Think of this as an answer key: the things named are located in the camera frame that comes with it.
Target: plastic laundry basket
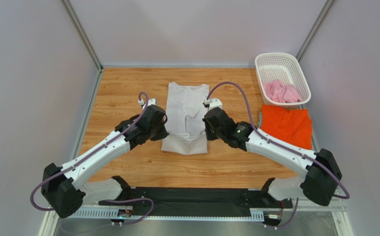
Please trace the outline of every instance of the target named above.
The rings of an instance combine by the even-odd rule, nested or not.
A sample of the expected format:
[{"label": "plastic laundry basket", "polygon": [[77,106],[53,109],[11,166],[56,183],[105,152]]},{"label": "plastic laundry basket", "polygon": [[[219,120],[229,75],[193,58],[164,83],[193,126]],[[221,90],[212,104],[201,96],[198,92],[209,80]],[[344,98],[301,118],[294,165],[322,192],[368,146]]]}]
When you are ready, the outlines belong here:
[{"label": "plastic laundry basket", "polygon": [[[255,58],[255,67],[264,104],[290,109],[305,104],[311,99],[311,91],[309,90],[303,71],[300,68],[299,62],[292,55],[287,53],[260,54]],[[265,94],[262,82],[268,84],[274,80],[280,80],[285,85],[294,85],[303,101],[282,103],[269,99]]]}]

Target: wooden floor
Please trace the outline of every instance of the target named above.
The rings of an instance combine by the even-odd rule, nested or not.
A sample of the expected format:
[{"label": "wooden floor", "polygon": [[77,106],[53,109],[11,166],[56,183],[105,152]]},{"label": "wooden floor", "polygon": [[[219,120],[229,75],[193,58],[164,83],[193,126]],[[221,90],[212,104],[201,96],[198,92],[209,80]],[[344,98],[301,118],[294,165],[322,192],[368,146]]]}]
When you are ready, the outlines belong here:
[{"label": "wooden floor", "polygon": [[[263,100],[254,69],[105,69],[81,154],[105,138],[122,120],[141,112],[137,103],[139,92],[145,91],[149,98],[157,98],[158,105],[165,108],[169,82],[193,86],[204,83],[213,88],[223,81],[236,82],[243,88],[257,125]],[[245,103],[235,87],[222,86],[212,97],[221,99],[223,109],[235,122],[249,122]],[[184,156],[160,149],[161,141],[147,141],[113,160],[90,181],[118,175],[130,186],[261,188],[270,177],[295,176],[268,158],[230,148],[221,140],[209,141],[208,154]]]}]

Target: orange cloth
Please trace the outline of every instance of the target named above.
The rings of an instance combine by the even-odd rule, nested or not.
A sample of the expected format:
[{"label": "orange cloth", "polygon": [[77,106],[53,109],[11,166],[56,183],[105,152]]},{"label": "orange cloth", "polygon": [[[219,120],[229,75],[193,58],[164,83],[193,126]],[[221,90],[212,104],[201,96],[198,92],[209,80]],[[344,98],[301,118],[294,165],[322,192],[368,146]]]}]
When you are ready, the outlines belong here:
[{"label": "orange cloth", "polygon": [[312,120],[308,110],[286,110],[263,105],[261,129],[286,143],[312,149]]}]

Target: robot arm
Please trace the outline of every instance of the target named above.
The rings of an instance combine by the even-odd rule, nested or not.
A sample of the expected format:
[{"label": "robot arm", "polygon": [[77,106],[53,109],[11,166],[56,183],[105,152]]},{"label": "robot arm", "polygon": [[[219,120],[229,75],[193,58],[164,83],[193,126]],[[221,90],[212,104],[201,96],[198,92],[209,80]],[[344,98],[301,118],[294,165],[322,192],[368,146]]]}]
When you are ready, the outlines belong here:
[{"label": "robot arm", "polygon": [[86,183],[98,170],[120,155],[127,153],[147,140],[165,138],[167,117],[165,111],[156,105],[156,100],[148,101],[141,119],[124,134],[137,116],[122,121],[99,144],[79,156],[57,167],[54,163],[44,169],[43,180],[59,174],[42,185],[41,193],[61,218],[73,214],[82,205],[121,198],[127,183],[120,177],[112,177],[101,182]]},{"label": "robot arm", "polygon": [[341,180],[341,171],[330,151],[322,149],[316,153],[299,148],[257,129],[260,136],[251,124],[244,121],[235,123],[222,110],[222,103],[217,98],[212,98],[210,103],[205,105],[209,107],[203,119],[208,140],[221,139],[232,148],[266,156],[298,174],[297,177],[288,179],[271,178],[263,186],[263,191],[279,201],[307,197],[316,204],[329,205],[338,184],[305,156],[314,157]]}]

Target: pink towel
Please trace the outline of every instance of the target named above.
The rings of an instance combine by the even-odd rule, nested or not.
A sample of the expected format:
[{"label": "pink towel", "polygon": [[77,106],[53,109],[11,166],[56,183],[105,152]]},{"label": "pink towel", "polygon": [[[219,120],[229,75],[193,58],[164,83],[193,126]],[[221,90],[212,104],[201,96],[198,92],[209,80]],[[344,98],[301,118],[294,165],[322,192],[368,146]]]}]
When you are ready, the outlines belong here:
[{"label": "pink towel", "polygon": [[284,85],[279,80],[274,80],[269,84],[263,82],[265,94],[275,102],[292,103],[303,101],[294,85]]}]

